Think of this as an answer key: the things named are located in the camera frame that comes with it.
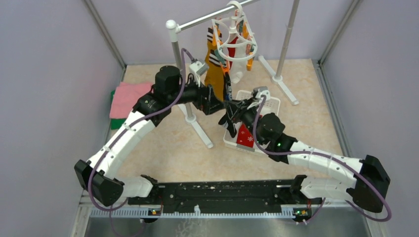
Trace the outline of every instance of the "white plastic basket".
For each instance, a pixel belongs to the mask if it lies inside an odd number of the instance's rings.
[[[236,96],[236,100],[244,100],[244,99],[249,99],[249,98],[251,98],[251,92],[245,91],[245,90],[239,90]],[[266,101],[265,104],[263,105],[263,108],[260,114],[265,115],[269,113],[275,113],[276,115],[278,115],[280,103],[281,101],[278,98],[271,97],[271,99]],[[241,125],[242,125],[241,122],[238,122],[237,124],[235,124],[237,131],[239,131],[239,128]],[[227,130],[225,130],[223,140],[226,147],[233,148],[242,152],[252,153],[258,156],[267,156],[267,154],[265,154],[263,151],[257,148],[256,144],[253,145],[253,148],[237,144],[236,143],[237,135],[235,137],[231,137],[230,133]]]

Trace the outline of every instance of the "beige table surface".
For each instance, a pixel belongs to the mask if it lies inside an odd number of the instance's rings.
[[[275,69],[278,61],[269,63]],[[128,66],[124,81],[154,82],[154,75],[161,66]],[[268,86],[271,96],[281,100],[279,117],[286,125],[287,135],[318,149],[341,155],[336,132],[311,60],[286,60],[282,75],[284,82],[300,102],[296,106],[291,105],[280,89],[270,82],[267,72],[257,61],[253,63],[251,72],[238,84],[232,85],[233,97],[238,90],[252,91],[257,86]],[[175,106],[172,113],[134,148],[121,166],[118,176],[146,174],[159,182],[292,179],[298,174],[324,177],[300,166],[275,162],[268,157],[226,147],[223,142],[225,130],[218,125],[224,110],[205,116],[193,105],[192,109],[197,115],[197,121],[212,140],[213,148],[206,148],[195,130],[187,125],[181,110]]]

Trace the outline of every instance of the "green cloth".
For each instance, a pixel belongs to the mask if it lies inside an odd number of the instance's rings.
[[[111,103],[114,100],[115,91],[111,92]],[[111,118],[111,130],[119,129],[125,122],[125,118]]]

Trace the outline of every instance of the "wall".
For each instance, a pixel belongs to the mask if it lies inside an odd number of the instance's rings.
[[[363,1],[325,65],[352,151],[390,175],[392,236],[417,236],[418,39],[419,1]]]
[[[83,1],[0,1],[0,236],[70,235],[122,70]]]
[[[93,0],[125,63],[174,62],[165,23],[183,24],[226,6],[228,0]],[[295,19],[288,58],[321,57],[351,0],[302,0]],[[261,0],[244,7],[259,54],[279,58],[293,1]],[[206,54],[210,21],[179,34],[181,47],[196,57]]]

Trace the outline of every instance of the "folded cloth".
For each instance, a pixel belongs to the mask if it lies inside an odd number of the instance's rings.
[[[152,85],[152,82],[144,82],[140,84],[121,82],[115,90],[109,117],[111,119],[127,118],[138,99],[147,94],[151,90]]]

